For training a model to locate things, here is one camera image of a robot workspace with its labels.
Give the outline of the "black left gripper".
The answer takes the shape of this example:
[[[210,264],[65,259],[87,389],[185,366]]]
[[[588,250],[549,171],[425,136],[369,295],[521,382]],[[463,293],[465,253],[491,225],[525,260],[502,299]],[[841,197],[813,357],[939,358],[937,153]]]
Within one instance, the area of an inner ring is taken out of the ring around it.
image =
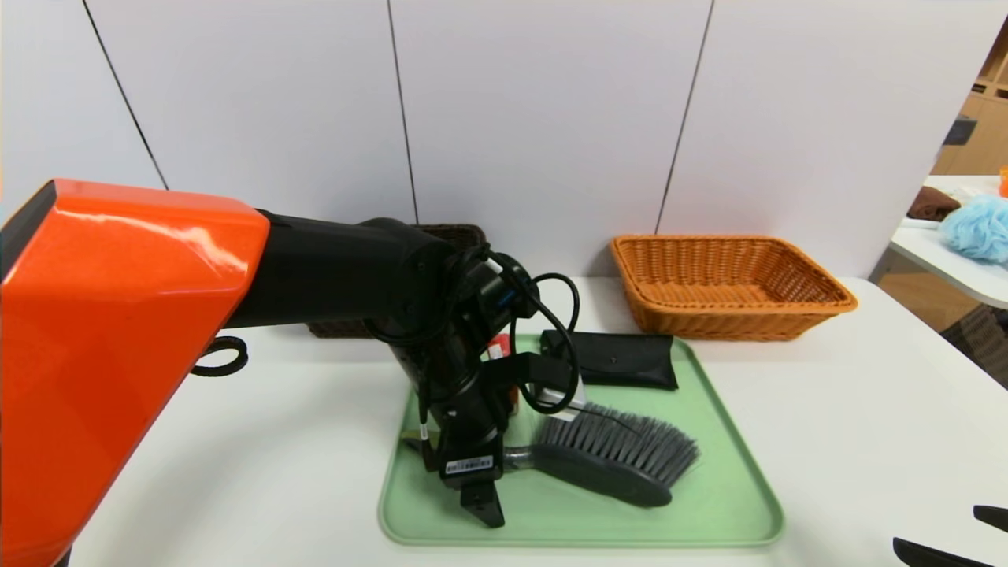
[[[499,399],[492,392],[487,394],[475,378],[453,396],[436,403],[440,479],[447,487],[463,487],[461,507],[487,528],[506,524],[493,481],[502,473],[503,419]],[[490,481],[469,482],[473,480]]]

